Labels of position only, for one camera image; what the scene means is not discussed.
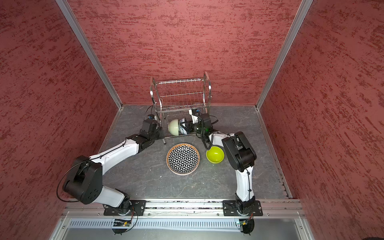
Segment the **white patterned deep plate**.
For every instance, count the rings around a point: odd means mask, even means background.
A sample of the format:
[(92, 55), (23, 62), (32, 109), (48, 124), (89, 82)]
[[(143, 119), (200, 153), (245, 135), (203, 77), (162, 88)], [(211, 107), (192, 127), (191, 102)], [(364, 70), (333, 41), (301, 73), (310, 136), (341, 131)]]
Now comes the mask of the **white patterned deep plate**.
[(200, 153), (191, 144), (181, 143), (173, 146), (167, 153), (168, 168), (176, 175), (186, 176), (199, 166)]

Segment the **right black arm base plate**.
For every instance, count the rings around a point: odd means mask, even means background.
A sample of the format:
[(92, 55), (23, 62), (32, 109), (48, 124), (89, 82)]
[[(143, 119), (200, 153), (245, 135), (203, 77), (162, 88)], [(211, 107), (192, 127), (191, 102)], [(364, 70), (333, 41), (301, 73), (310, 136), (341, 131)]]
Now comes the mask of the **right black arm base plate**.
[(251, 214), (253, 214), (254, 217), (262, 217), (264, 215), (260, 201), (255, 201), (251, 208), (248, 208), (247, 210), (243, 211), (243, 213), (241, 213), (241, 211), (237, 207), (236, 201), (224, 200), (223, 213), (226, 217), (250, 217)]

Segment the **left aluminium corner post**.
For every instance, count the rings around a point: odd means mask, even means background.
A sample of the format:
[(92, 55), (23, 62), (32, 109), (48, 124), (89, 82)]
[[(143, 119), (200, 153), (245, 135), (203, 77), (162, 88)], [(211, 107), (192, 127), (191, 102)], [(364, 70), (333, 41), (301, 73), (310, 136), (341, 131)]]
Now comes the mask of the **left aluminium corner post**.
[(74, 32), (75, 36), (77, 37), (78, 41), (80, 42), (81, 46), (83, 47), (85, 53), (87, 54), (89, 60), (91, 61), (93, 67), (95, 68), (96, 72), (98, 73), (99, 77), (101, 78), (102, 82), (104, 83), (105, 87), (107, 88), (107, 91), (109, 92), (110, 96), (112, 97), (113, 101), (117, 105), (117, 108), (119, 111), (123, 109), (123, 102), (121, 101), (120, 97), (118, 96), (115, 88), (113, 87), (113, 84), (108, 77), (106, 71), (104, 70), (100, 60), (98, 59), (95, 51), (93, 50), (88, 38), (86, 37), (84, 31), (82, 30), (78, 20), (75, 17), (75, 14), (73, 10), (71, 9), (68, 1), (65, 0), (56, 0), (56, 3), (58, 4), (61, 12), (63, 13), (65, 19), (69, 23), (72, 31)]

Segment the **lime green bowl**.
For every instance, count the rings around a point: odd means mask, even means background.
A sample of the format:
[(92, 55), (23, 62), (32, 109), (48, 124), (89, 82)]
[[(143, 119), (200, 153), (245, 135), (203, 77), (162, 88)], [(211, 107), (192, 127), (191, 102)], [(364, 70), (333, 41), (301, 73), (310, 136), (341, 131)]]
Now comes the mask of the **lime green bowl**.
[(210, 163), (219, 164), (224, 160), (225, 153), (220, 147), (212, 146), (206, 151), (206, 157)]

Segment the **aluminium front rail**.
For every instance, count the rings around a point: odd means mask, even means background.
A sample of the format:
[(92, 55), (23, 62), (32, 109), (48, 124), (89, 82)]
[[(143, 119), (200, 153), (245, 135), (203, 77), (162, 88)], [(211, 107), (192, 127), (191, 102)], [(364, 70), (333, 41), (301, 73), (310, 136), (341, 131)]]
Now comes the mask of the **aluminium front rail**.
[(260, 200), (263, 216), (224, 216), (220, 199), (144, 199), (142, 216), (104, 216), (101, 204), (71, 204), (62, 214), (59, 229), (112, 229), (115, 219), (132, 220), (131, 229), (239, 231), (239, 221), (292, 220), (300, 234), (309, 231), (300, 200)]

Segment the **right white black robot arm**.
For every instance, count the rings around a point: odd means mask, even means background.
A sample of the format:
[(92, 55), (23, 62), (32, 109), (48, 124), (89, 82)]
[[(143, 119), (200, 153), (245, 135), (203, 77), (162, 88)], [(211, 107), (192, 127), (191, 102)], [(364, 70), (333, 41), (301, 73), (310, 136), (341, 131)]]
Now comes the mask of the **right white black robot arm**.
[(188, 134), (195, 133), (206, 150), (220, 147), (229, 160), (231, 167), (236, 171), (237, 190), (235, 193), (236, 208), (240, 215), (252, 214), (256, 204), (252, 187), (252, 172), (257, 155), (243, 132), (234, 134), (221, 133), (213, 128), (211, 116), (201, 113), (197, 109), (189, 110), (191, 121), (180, 124)]

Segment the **right aluminium corner post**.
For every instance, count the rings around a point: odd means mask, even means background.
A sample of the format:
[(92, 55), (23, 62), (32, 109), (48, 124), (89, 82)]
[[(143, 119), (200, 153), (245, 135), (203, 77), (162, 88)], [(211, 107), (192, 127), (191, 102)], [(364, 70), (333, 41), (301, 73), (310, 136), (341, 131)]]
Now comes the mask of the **right aluminium corner post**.
[(279, 73), (279, 70), (280, 68), (282, 67), (283, 63), (284, 63), (284, 60), (303, 24), (303, 21), (311, 7), (313, 3), (313, 0), (302, 0), (301, 1), (301, 4), (299, 6), (299, 9), (294, 17), (294, 20), (290, 26), (290, 29), (287, 33), (287, 36), (284, 40), (284, 43), (281, 47), (281, 50), (277, 56), (277, 59), (274, 63), (274, 66), (270, 72), (270, 75), (266, 81), (266, 84), (265, 84), (265, 87), (263, 88), (263, 91), (256, 103), (256, 111), (260, 111), (261, 108), (262, 108), (262, 105), (264, 103), (264, 101), (266, 100), (267, 98), (267, 95)]

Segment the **steel two-tier dish rack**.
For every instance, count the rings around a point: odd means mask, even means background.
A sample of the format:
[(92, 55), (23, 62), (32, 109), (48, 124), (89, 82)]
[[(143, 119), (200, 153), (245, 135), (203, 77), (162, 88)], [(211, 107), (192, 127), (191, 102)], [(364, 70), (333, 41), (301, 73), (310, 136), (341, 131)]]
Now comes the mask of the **steel two-tier dish rack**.
[(207, 114), (210, 112), (212, 84), (206, 71), (199, 78), (156, 81), (150, 77), (150, 95), (165, 137), (173, 137), (168, 131), (171, 120), (192, 120), (190, 109), (199, 109)]

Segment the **pale green bowl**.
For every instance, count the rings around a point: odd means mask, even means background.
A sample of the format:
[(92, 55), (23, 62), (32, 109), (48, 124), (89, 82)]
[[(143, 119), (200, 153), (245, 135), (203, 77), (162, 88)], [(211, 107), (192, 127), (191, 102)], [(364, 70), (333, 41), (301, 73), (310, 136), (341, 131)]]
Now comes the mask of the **pale green bowl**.
[(172, 136), (179, 136), (179, 120), (174, 119), (169, 122), (168, 131)]

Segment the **left base circuit board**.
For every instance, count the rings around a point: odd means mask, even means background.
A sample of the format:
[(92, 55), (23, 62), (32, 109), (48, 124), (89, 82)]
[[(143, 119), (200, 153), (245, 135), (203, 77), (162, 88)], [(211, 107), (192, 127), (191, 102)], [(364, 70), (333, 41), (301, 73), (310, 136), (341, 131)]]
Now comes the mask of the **left base circuit board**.
[(112, 224), (112, 231), (115, 235), (122, 235), (133, 227), (132, 220), (115, 219)]

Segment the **right base circuit board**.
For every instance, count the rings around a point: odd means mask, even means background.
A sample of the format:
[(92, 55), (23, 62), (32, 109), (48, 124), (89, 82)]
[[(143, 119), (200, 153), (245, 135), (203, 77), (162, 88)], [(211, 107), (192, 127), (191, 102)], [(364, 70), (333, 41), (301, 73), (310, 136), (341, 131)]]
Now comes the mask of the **right base circuit board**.
[(250, 235), (255, 228), (255, 221), (253, 219), (241, 220), (239, 221), (239, 227), (241, 233)]

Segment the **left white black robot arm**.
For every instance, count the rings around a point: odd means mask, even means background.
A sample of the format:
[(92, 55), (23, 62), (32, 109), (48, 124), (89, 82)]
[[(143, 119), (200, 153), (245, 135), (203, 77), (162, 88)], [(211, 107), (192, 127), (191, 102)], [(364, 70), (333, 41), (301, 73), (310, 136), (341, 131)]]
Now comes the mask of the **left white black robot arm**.
[(64, 176), (62, 189), (84, 205), (99, 203), (116, 215), (133, 213), (128, 194), (105, 187), (103, 176), (120, 162), (135, 156), (164, 137), (154, 115), (144, 119), (138, 134), (126, 137), (119, 145), (90, 157), (79, 156)]

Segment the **blue floral white bowl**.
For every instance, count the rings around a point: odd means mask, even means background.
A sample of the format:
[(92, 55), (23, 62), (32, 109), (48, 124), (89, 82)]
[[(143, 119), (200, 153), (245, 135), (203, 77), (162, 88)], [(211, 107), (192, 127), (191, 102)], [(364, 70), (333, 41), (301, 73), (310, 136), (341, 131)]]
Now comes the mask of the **blue floral white bowl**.
[(187, 135), (186, 130), (186, 118), (183, 118), (179, 121), (179, 131), (181, 135)]

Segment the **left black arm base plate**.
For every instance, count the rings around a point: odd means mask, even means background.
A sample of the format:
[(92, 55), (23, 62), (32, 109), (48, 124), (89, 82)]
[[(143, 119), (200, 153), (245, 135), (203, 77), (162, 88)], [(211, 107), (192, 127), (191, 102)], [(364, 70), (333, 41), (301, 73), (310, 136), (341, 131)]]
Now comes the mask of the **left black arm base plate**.
[(118, 207), (103, 205), (104, 216), (128, 217), (135, 214), (142, 216), (146, 203), (145, 200), (124, 200)]

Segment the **aluminium corner post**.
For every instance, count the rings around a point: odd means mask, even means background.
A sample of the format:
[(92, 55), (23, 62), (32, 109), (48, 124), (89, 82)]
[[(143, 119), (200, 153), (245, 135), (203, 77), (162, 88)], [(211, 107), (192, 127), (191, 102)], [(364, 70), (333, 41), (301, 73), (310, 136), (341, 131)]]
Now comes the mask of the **aluminium corner post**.
[(283, 63), (284, 63), (284, 60), (303, 24), (303, 21), (311, 7), (313, 3), (313, 0), (302, 0), (301, 1), (301, 4), (299, 6), (299, 9), (294, 17), (294, 20), (290, 26), (290, 29), (287, 33), (287, 36), (284, 40), (284, 43), (281, 47), (281, 50), (277, 56), (277, 59), (274, 63), (274, 66), (270, 72), (270, 75), (266, 81), (266, 84), (265, 84), (265, 87), (263, 88), (263, 91), (256, 103), (256, 111), (260, 111), (261, 108), (262, 108), (262, 105), (264, 103), (264, 101), (266, 100), (267, 98), (267, 95), (279, 73), (279, 70), (280, 68), (282, 67)]
[(123, 102), (121, 101), (120, 97), (118, 96), (115, 88), (113, 87), (113, 84), (108, 77), (106, 71), (104, 70), (100, 60), (98, 59), (95, 51), (93, 50), (88, 38), (86, 37), (84, 31), (82, 30), (78, 20), (75, 17), (75, 14), (73, 10), (71, 9), (68, 1), (65, 0), (56, 0), (56, 3), (58, 4), (61, 12), (63, 13), (65, 19), (69, 23), (72, 31), (74, 32), (75, 36), (77, 37), (78, 41), (80, 42), (81, 46), (83, 47), (85, 53), (87, 54), (89, 60), (91, 61), (93, 67), (95, 68), (96, 72), (98, 73), (99, 77), (101, 78), (102, 82), (104, 83), (105, 87), (107, 88), (107, 91), (109, 92), (110, 96), (112, 97), (113, 101), (117, 105), (117, 108), (119, 111), (123, 109)]

